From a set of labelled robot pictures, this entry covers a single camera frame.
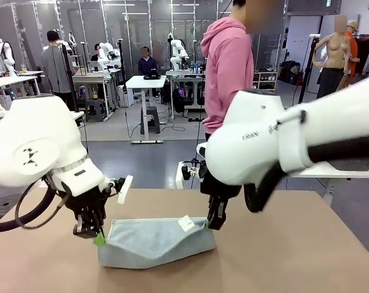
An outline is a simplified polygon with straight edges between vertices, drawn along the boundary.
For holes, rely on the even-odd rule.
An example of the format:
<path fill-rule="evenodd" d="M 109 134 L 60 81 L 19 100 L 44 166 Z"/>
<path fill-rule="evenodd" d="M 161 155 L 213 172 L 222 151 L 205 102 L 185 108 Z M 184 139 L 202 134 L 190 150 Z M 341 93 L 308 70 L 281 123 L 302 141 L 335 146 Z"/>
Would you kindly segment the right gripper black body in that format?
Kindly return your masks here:
<path fill-rule="evenodd" d="M 210 195 L 211 197 L 220 197 L 222 200 L 228 200 L 236 197 L 241 186 L 230 186 L 217 180 L 211 173 L 206 173 L 203 181 L 200 184 L 200 192 Z"/>

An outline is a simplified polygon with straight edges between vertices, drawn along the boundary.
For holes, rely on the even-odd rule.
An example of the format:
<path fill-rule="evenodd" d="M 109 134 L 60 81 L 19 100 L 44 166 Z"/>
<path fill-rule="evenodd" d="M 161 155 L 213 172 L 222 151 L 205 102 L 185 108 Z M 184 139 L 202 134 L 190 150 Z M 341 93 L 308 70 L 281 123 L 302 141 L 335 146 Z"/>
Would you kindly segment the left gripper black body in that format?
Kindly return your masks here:
<path fill-rule="evenodd" d="M 100 191 L 96 186 L 76 197 L 71 195 L 65 206 L 74 212 L 75 217 L 86 211 L 95 211 L 98 217 L 106 217 L 105 204 L 108 197 L 109 193 L 105 189 Z"/>

